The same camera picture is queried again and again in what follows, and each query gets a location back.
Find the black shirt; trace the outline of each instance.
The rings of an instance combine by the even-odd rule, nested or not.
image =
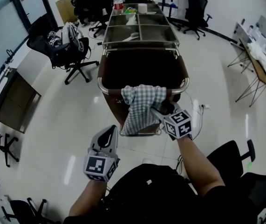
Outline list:
[[[144,221],[249,224],[256,223],[257,213],[239,189],[218,186],[199,197],[170,167],[143,164],[120,179],[96,209],[64,224]]]

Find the cable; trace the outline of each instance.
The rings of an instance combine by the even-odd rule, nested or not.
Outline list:
[[[203,113],[204,113],[204,107],[202,107],[201,127],[200,127],[200,129],[199,129],[198,134],[195,136],[195,138],[194,138],[193,140],[195,140],[195,139],[198,137],[198,135],[200,134],[200,132],[201,132],[201,129],[202,129],[202,126],[203,126]]]
[[[88,60],[90,59],[92,53],[93,53],[94,50],[95,50],[95,46],[96,46],[96,45],[100,46],[100,45],[102,45],[102,42],[98,42],[98,43],[96,43],[96,44],[94,45],[93,49],[90,49],[90,56],[89,56],[89,58],[86,57],[86,59],[88,59]]]
[[[87,35],[88,35],[91,39],[100,40],[100,41],[103,40],[103,39],[99,39],[99,38],[93,38],[93,37],[91,37],[91,36],[89,35],[90,31],[87,33]]]
[[[192,97],[189,95],[189,93],[188,93],[187,91],[185,91],[185,93],[187,94],[187,96],[188,96],[188,97],[190,98],[190,100],[191,100],[192,109],[193,109],[194,111],[196,111],[197,114],[201,115],[201,114],[198,112],[198,110],[194,109],[194,103],[193,103],[193,99],[192,99]]]

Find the white tile floor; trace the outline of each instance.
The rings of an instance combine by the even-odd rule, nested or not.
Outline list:
[[[194,103],[211,105],[204,112],[202,131],[195,143],[208,155],[222,144],[235,140],[242,154],[248,150],[246,141],[252,139],[256,161],[249,171],[266,174],[266,90],[251,108],[252,97],[235,103],[254,79],[249,71],[241,74],[238,65],[227,68],[239,50],[211,34],[200,41],[193,34],[177,32],[177,36],[190,76],[187,92]],[[90,39],[91,48],[97,42]],[[102,47],[96,47],[90,60],[100,61],[101,55]],[[60,69],[52,70],[49,63],[34,83],[42,99],[26,134],[0,125],[2,133],[20,138],[14,146],[14,152],[20,157],[19,163],[11,161],[11,168],[7,168],[4,155],[0,154],[0,193],[9,194],[12,199],[25,200],[30,196],[38,205],[45,198],[49,202],[49,216],[54,218],[67,216],[88,181],[82,170],[92,136],[105,126],[118,125],[97,87],[96,66],[83,70],[92,78],[90,83],[85,83],[79,74],[65,85],[63,81],[67,74]],[[193,111],[186,93],[182,94],[179,104],[195,116],[196,134],[200,128],[200,116]],[[120,137],[118,145],[121,161],[108,184],[110,187],[141,164],[143,158],[174,168],[179,156],[176,143],[164,133],[144,138]],[[68,179],[66,170],[71,160],[75,162]],[[245,171],[248,162],[243,162]]]

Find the metal frame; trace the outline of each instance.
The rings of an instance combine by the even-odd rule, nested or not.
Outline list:
[[[235,62],[243,53],[245,52],[245,57],[237,62]],[[244,62],[244,65],[240,64],[240,66],[242,66],[242,71],[241,71],[241,74],[246,70],[250,70],[251,72],[254,73],[254,70],[253,69],[250,69],[248,68],[249,65],[252,63],[251,62],[251,59],[249,57],[249,55],[247,54],[246,50],[243,50],[229,65],[228,67],[230,66],[233,66],[233,65],[236,65],[236,64],[239,64],[239,63],[242,63]],[[255,90],[251,91],[250,93],[248,93],[250,91],[250,89],[257,83],[257,87]],[[263,88],[263,90],[261,91],[261,93],[256,97],[256,94],[257,94],[257,90]],[[256,100],[259,98],[259,96],[262,94],[262,92],[265,90],[266,88],[266,84],[264,84],[262,81],[259,80],[258,76],[255,77],[255,79],[249,84],[248,88],[245,89],[245,91],[240,95],[240,97],[235,101],[235,102],[238,102],[240,101],[241,99],[247,97],[248,95],[254,93],[254,96],[253,96],[253,99],[251,101],[251,104],[249,105],[249,107],[251,107],[255,102]]]
[[[43,4],[44,4],[44,7],[46,9],[46,12],[47,12],[47,15],[48,15],[48,19],[49,19],[49,22],[51,24],[52,29],[57,29],[58,25],[57,25],[56,19],[54,17],[53,11],[51,9],[51,6],[49,4],[49,1],[48,0],[42,0],[42,1],[43,1]]]
[[[17,13],[26,29],[26,31],[29,30],[29,28],[31,27],[31,23],[26,15],[26,12],[21,4],[21,1],[20,0],[12,0],[16,10],[17,10]]]
[[[250,89],[251,89],[256,83],[257,83],[257,87],[256,87],[256,89],[253,90],[253,91],[251,91],[250,93],[248,93],[248,91],[249,91],[249,90],[250,90]],[[241,99],[247,97],[248,95],[254,93],[253,99],[252,99],[251,104],[250,104],[250,106],[249,106],[249,107],[251,107],[251,106],[256,102],[256,100],[259,98],[259,96],[262,94],[262,92],[263,92],[263,91],[265,90],[265,88],[266,88],[266,84],[263,83],[263,85],[259,86],[260,83],[263,83],[263,82],[261,82],[261,81],[259,80],[258,76],[256,76],[255,79],[252,81],[252,83],[249,85],[249,87],[246,88],[246,90],[240,95],[240,97],[239,97],[235,102],[238,102],[238,101],[240,101]],[[257,96],[257,98],[255,99],[255,96],[256,96],[257,90],[259,90],[259,89],[262,88],[262,87],[264,87],[263,90],[262,90],[262,92],[261,92],[261,93]]]
[[[235,62],[243,53],[245,52],[245,57],[237,62]],[[245,50],[243,50],[229,65],[228,67],[230,66],[233,66],[233,65],[236,65],[236,64],[240,64],[240,66],[242,67],[242,71],[241,71],[241,74],[246,70],[250,70],[252,73],[254,73],[254,70],[249,68],[249,65],[251,63],[251,60],[250,60],[250,57],[248,56],[248,54],[246,53]]]

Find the checkered cloth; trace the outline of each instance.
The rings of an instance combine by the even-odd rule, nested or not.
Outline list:
[[[166,99],[166,88],[141,84],[138,87],[126,86],[122,89],[126,104],[130,105],[128,117],[123,126],[123,134],[136,134],[147,126],[158,124],[150,108],[160,108]]]

